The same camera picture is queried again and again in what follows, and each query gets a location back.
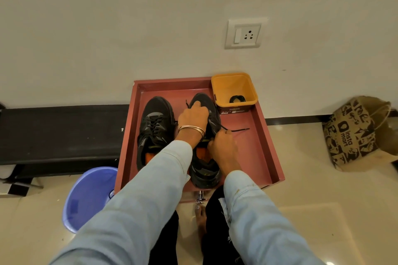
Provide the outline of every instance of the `hand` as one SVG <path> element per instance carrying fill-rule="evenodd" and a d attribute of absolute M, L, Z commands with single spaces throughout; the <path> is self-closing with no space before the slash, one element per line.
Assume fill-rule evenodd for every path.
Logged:
<path fill-rule="evenodd" d="M 191 108 L 185 109 L 183 113 L 178 117 L 178 128 L 184 125 L 196 126 L 202 128 L 206 131 L 207 119 L 209 117 L 209 110 L 206 107 L 201 107 L 199 101 L 196 101 Z M 184 128 L 182 129 L 176 140 L 186 141 L 192 147 L 196 147 L 196 145 L 202 139 L 202 134 L 195 129 L 192 128 Z"/>
<path fill-rule="evenodd" d="M 207 148 L 225 177 L 232 171 L 242 170 L 238 162 L 238 146 L 231 130 L 221 129 Z"/>

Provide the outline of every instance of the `sleeve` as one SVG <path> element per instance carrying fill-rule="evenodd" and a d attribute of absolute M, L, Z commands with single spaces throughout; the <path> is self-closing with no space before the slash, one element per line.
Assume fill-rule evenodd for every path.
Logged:
<path fill-rule="evenodd" d="M 147 264 L 182 195 L 192 148 L 173 141 L 76 234 L 51 264 Z"/>
<path fill-rule="evenodd" d="M 224 194 L 229 234 L 245 264 L 324 265 L 246 173 L 229 173 Z"/>

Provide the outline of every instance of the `shoe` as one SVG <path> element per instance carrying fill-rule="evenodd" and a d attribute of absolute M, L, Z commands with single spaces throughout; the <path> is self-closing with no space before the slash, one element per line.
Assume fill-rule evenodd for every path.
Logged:
<path fill-rule="evenodd" d="M 173 108 L 161 96 L 149 100 L 141 117 L 140 133 L 137 137 L 137 168 L 141 170 L 146 160 L 151 159 L 174 140 Z"/>
<path fill-rule="evenodd" d="M 209 119 L 206 126 L 205 136 L 193 149 L 192 161 L 189 167 L 189 175 L 191 176 L 192 183 L 195 187 L 200 189 L 209 189 L 215 187 L 220 182 L 220 168 L 214 159 L 210 159 L 208 162 L 200 159 L 198 157 L 198 152 L 200 149 L 207 149 L 207 145 L 211 138 L 215 137 L 217 132 L 220 131 L 222 127 L 221 119 L 216 105 L 207 94 L 196 94 L 191 103 L 188 105 L 188 108 L 191 108 L 196 101 L 200 101 L 201 105 L 209 110 Z"/>

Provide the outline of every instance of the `electrical outlet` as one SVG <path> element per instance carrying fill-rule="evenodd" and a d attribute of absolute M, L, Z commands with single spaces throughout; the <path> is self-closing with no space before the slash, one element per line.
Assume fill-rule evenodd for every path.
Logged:
<path fill-rule="evenodd" d="M 228 20 L 225 48 L 259 47 L 268 18 Z"/>

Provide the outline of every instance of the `bracelet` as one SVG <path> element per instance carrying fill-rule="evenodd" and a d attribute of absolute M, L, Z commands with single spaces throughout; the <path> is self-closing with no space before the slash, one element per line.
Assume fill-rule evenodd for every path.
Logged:
<path fill-rule="evenodd" d="M 199 128 L 199 127 L 196 127 L 196 126 L 191 126 L 191 125 L 181 126 L 180 128 L 178 128 L 178 132 L 180 132 L 182 129 L 185 129 L 185 128 L 195 129 L 198 132 L 200 132 L 200 134 L 202 135 L 202 138 L 205 137 L 205 131 L 202 128 Z"/>

